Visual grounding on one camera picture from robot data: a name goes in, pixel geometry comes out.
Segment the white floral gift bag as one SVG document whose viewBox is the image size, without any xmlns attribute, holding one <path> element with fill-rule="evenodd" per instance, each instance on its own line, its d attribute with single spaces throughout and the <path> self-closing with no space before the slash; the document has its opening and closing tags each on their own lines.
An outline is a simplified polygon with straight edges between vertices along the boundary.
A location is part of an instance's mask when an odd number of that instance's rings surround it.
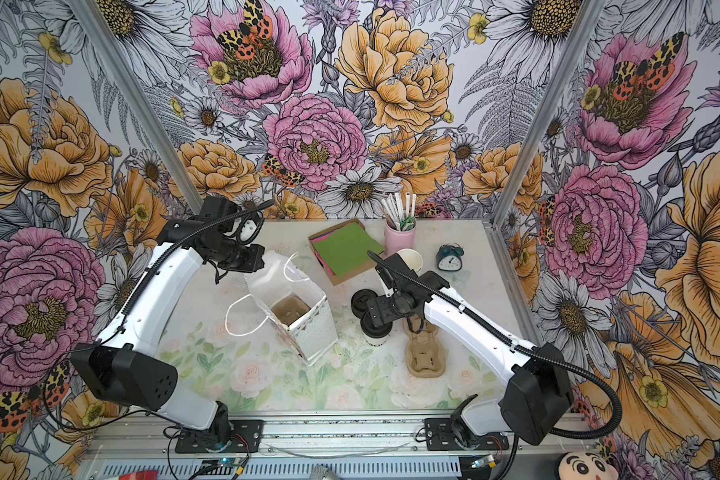
<svg viewBox="0 0 720 480">
<path fill-rule="evenodd" d="M 248 292 L 228 306 L 224 328 L 242 338 L 270 326 L 312 366 L 338 341 L 338 333 L 327 294 L 296 267 L 295 258 L 265 253 L 264 267 L 244 276 Z"/>
</svg>

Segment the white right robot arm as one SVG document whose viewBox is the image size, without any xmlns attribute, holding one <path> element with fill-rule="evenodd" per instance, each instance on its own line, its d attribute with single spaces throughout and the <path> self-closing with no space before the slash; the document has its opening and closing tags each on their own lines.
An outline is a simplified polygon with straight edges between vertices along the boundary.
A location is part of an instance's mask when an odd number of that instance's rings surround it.
<svg viewBox="0 0 720 480">
<path fill-rule="evenodd" d="M 451 414 L 451 430 L 461 446 L 470 448 L 498 432 L 538 445 L 553 432 L 573 401 L 567 372 L 559 365 L 562 354 L 555 347 L 538 347 L 512 334 L 433 271 L 418 275 L 398 254 L 368 256 L 391 293 L 370 299 L 365 319 L 379 328 L 416 316 L 459 340 L 504 387 L 502 398 L 471 396 Z"/>
</svg>

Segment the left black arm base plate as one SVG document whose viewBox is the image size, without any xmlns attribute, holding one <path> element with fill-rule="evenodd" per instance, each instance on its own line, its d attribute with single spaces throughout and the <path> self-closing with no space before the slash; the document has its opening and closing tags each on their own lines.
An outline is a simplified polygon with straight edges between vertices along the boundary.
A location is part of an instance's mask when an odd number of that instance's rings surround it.
<svg viewBox="0 0 720 480">
<path fill-rule="evenodd" d="M 232 419 L 221 432 L 185 429 L 179 434 L 175 451 L 179 454 L 256 453 L 263 427 L 262 420 Z"/>
</svg>

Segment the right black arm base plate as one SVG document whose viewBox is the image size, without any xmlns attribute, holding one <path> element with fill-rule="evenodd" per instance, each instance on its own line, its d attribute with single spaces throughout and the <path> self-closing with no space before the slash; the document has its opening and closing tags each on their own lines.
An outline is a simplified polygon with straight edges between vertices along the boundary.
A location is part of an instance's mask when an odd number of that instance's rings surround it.
<svg viewBox="0 0 720 480">
<path fill-rule="evenodd" d="M 429 451 L 504 451 L 509 439 L 501 432 L 477 436 L 451 418 L 426 418 L 424 443 Z"/>
</svg>

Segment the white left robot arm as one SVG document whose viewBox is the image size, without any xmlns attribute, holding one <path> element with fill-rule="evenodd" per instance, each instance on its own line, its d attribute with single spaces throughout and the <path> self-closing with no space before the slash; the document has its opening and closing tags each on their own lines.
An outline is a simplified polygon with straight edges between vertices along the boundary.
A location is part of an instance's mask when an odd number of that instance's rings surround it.
<svg viewBox="0 0 720 480">
<path fill-rule="evenodd" d="M 137 407 L 194 434 L 220 451 L 232 439 L 227 407 L 179 380 L 177 369 L 156 356 L 164 329 L 189 281 L 203 265 L 216 281 L 227 273 L 254 273 L 264 266 L 256 243 L 265 201 L 243 209 L 225 197 L 204 200 L 199 214 L 168 221 L 150 263 L 112 323 L 91 343 L 79 343 L 70 363 L 99 400 Z"/>
</svg>

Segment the single paper cup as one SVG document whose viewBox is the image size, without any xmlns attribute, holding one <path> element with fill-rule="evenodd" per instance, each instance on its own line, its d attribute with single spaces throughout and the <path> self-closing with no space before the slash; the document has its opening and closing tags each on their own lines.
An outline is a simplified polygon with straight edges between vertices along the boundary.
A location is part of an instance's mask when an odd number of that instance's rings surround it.
<svg viewBox="0 0 720 480">
<path fill-rule="evenodd" d="M 385 335 L 382 337 L 375 337 L 375 336 L 365 335 L 364 338 L 370 346 L 380 347 L 387 342 L 387 340 L 389 339 L 389 336 Z"/>
</svg>

